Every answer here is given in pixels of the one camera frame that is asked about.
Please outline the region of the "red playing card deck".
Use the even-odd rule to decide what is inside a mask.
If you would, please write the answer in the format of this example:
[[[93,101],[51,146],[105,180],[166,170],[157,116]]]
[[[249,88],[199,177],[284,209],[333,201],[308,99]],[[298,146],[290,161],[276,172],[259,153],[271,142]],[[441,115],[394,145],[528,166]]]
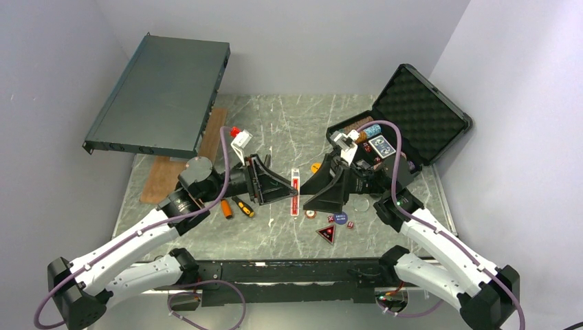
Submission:
[[[291,169],[291,186],[294,189],[294,196],[290,201],[290,215],[299,215],[299,195],[300,195],[300,171],[298,168]]]

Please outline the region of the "red black triangular button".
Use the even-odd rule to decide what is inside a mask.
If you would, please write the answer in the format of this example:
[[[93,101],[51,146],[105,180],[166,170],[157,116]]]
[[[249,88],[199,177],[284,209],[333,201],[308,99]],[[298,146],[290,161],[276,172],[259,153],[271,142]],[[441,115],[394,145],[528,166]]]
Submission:
[[[328,225],[327,227],[316,230],[316,233],[323,238],[328,244],[333,245],[336,238],[336,226]]]

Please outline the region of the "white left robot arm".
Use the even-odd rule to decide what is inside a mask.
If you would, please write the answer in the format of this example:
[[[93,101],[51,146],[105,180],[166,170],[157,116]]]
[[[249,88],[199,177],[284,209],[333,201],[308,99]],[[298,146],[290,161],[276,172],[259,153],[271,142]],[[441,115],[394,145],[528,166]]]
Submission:
[[[187,289],[199,266],[184,248],[138,265],[155,248],[184,236],[225,197],[248,194],[265,205],[295,197],[298,184],[271,171],[257,155],[244,157],[223,173],[206,157],[194,157],[178,174],[176,189],[134,226],[102,247],[74,260],[59,257],[47,267],[49,299],[68,329],[85,329],[114,305],[150,289]]]

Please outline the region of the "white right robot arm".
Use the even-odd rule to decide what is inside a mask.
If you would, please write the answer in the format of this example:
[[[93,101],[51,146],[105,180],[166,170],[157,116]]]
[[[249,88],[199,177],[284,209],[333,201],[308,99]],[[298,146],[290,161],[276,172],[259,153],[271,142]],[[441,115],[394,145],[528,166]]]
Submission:
[[[454,307],[471,329],[500,329],[513,313],[520,329],[526,317],[520,304],[520,276],[510,265],[499,267],[469,248],[441,225],[405,188],[410,179],[407,161],[400,152],[383,159],[376,170],[348,163],[328,154],[319,170],[300,187],[308,210],[337,213],[349,194],[369,193],[365,183],[377,175],[375,186],[389,181],[390,187],[375,203],[378,218],[415,243],[439,262],[420,259],[396,245],[379,258],[379,277],[387,285],[399,281],[414,284]]]

